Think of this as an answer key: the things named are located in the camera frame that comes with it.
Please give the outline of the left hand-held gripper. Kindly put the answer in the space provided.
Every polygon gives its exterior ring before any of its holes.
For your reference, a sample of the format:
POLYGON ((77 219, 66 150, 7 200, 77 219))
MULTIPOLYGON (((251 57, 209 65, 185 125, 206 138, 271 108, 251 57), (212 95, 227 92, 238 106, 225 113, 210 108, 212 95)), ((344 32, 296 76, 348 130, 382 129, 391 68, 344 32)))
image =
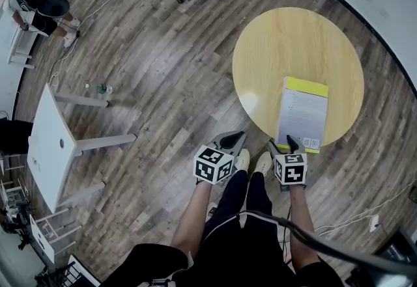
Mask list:
POLYGON ((213 139, 216 148, 203 145, 197 151, 193 175, 212 185, 223 185, 237 171, 237 157, 245 140, 246 134, 243 131, 228 131, 217 135, 213 139))

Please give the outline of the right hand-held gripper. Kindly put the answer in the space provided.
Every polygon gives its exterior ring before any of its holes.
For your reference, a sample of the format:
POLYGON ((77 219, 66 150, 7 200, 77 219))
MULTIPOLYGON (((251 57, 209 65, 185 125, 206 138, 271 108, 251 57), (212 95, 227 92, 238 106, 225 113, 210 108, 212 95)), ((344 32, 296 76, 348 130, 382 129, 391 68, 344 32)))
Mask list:
POLYGON ((305 187, 308 169, 305 146, 292 135, 287 135, 286 138, 291 153, 300 154, 283 154, 273 141, 268 142, 270 155, 274 157, 274 174, 282 191, 288 191, 290 185, 305 187))

